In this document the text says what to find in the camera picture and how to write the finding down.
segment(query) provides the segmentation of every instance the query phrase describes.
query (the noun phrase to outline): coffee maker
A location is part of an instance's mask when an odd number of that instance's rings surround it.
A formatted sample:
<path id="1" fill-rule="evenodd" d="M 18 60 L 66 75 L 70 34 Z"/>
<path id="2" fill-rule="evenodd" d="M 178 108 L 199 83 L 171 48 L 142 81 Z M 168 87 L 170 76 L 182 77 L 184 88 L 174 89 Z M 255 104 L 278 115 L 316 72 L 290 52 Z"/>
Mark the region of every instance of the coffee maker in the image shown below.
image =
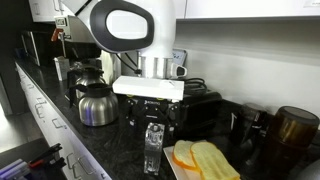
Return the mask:
<path id="1" fill-rule="evenodd" d="M 100 48 L 94 43 L 92 35 L 77 17 L 56 16 L 55 24 L 56 29 L 51 40 L 60 39 L 65 58 L 88 63 L 90 59 L 100 56 Z"/>

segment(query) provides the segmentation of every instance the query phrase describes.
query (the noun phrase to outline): toast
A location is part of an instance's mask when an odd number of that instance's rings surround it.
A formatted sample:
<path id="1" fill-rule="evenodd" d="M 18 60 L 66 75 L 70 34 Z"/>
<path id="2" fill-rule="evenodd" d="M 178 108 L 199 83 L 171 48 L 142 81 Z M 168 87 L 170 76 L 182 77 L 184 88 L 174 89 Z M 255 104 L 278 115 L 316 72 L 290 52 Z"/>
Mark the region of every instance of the toast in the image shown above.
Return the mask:
<path id="1" fill-rule="evenodd" d="M 199 169 L 194 164 L 191 153 L 190 153 L 190 147 L 192 144 L 193 142 L 191 141 L 183 141 L 183 140 L 177 141 L 176 144 L 174 145 L 172 159 L 173 159 L 173 162 L 175 162 L 177 165 L 179 165 L 182 168 L 193 170 L 193 171 L 199 171 Z"/>
<path id="2" fill-rule="evenodd" d="M 198 142 L 191 146 L 191 155 L 203 180 L 239 180 L 240 174 L 228 163 L 212 143 Z"/>

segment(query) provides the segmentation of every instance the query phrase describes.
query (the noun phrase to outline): plate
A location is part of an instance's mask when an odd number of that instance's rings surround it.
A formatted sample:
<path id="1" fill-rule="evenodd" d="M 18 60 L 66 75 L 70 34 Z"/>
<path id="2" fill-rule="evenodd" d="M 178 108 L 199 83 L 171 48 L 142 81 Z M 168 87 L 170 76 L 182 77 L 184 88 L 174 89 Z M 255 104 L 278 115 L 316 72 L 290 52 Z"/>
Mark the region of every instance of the plate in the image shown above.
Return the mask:
<path id="1" fill-rule="evenodd" d="M 184 169 L 178 166 L 172 159 L 173 146 L 163 148 L 164 154 L 166 155 L 170 166 L 176 176 L 177 180 L 201 180 L 200 173 Z"/>

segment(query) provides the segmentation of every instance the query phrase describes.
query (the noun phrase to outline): black coffee maker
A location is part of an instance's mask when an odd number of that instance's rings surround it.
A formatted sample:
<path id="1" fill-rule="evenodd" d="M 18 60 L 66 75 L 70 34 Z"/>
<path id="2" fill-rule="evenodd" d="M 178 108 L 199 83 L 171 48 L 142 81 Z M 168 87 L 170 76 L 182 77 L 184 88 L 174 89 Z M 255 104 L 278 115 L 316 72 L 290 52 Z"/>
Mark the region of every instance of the black coffee maker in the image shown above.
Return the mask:
<path id="1" fill-rule="evenodd" d="M 244 104 L 233 122 L 230 141 L 236 146 L 246 143 L 254 145 L 266 116 L 267 112 L 263 107 L 253 103 Z"/>

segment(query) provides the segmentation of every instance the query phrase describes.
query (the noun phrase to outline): cable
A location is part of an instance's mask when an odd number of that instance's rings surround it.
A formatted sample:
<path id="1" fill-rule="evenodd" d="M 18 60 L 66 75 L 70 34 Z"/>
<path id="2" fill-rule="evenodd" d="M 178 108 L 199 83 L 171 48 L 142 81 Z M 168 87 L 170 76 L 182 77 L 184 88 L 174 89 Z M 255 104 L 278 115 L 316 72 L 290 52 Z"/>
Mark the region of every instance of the cable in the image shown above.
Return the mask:
<path id="1" fill-rule="evenodd" d="M 128 53 L 124 53 L 127 58 L 132 62 L 132 64 L 134 64 L 134 66 L 138 67 L 137 64 L 131 59 L 131 57 L 128 55 Z"/>
<path id="2" fill-rule="evenodd" d="M 116 54 L 116 56 L 124 65 L 126 65 L 129 69 L 131 69 L 135 74 L 141 74 L 141 69 L 134 69 L 133 67 L 129 66 L 126 62 L 124 62 L 118 54 Z"/>
<path id="3" fill-rule="evenodd" d="M 184 80 L 184 94 L 191 96 L 203 95 L 207 92 L 207 85 L 201 78 L 191 78 Z"/>
<path id="4" fill-rule="evenodd" d="M 116 56 L 118 57 L 118 59 L 119 59 L 124 65 L 126 65 L 126 66 L 127 66 L 128 68 L 130 68 L 132 71 L 135 71 L 135 69 L 133 69 L 131 66 L 129 66 L 126 62 L 124 62 L 118 54 L 116 54 Z"/>

